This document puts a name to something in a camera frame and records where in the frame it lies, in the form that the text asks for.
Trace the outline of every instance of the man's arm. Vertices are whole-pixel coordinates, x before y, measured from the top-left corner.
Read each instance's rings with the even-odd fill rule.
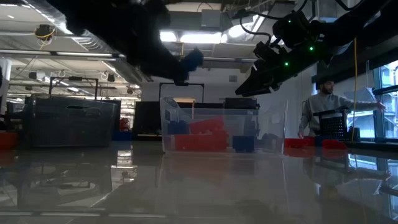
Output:
[[[304,129],[307,127],[308,122],[311,120],[311,109],[308,100],[304,104],[300,126],[298,127],[298,136],[303,138]]]
[[[349,109],[354,109],[354,101],[349,100],[345,97],[338,96],[339,105],[346,106]],[[365,102],[365,101],[357,101],[355,103],[356,110],[359,111],[373,111],[373,110],[383,110],[386,107],[380,102]]]

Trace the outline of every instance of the ceiling duct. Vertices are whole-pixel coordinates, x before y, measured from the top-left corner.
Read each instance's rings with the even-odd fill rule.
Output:
[[[65,34],[73,34],[71,33],[66,26],[66,17],[54,8],[51,4],[49,4],[46,0],[23,0],[28,6],[35,9],[38,13],[44,16],[48,21],[50,21],[58,30],[64,32]],[[101,53],[115,53],[115,50],[108,46],[101,39],[91,34],[87,30],[83,34],[83,36],[87,38],[72,38],[76,43],[82,46],[89,52],[101,52]],[[120,76],[122,76],[129,83],[139,83],[142,81],[141,76],[138,75],[137,72],[134,72],[134,68],[131,66],[126,66],[125,63],[122,63],[122,60],[119,59],[116,62],[113,62],[113,66],[116,70],[119,70]]]

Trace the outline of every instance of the black storage container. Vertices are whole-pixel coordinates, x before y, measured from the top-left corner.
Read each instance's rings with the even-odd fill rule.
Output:
[[[33,147],[106,147],[116,108],[101,101],[32,95],[25,109],[25,135]]]

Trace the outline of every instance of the man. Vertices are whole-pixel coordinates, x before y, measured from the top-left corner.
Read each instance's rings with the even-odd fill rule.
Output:
[[[319,132],[319,117],[314,113],[335,110],[347,107],[354,109],[354,101],[333,94],[334,81],[330,77],[322,78],[318,82],[319,93],[311,96],[304,105],[298,136],[304,138],[304,129],[309,125],[310,136],[316,136]],[[357,110],[384,110],[386,107],[380,102],[356,102]]]

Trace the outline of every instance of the clear plastic bin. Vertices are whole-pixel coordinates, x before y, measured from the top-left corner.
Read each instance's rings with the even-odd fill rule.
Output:
[[[160,99],[165,152],[283,153],[288,102],[267,111],[181,109]]]

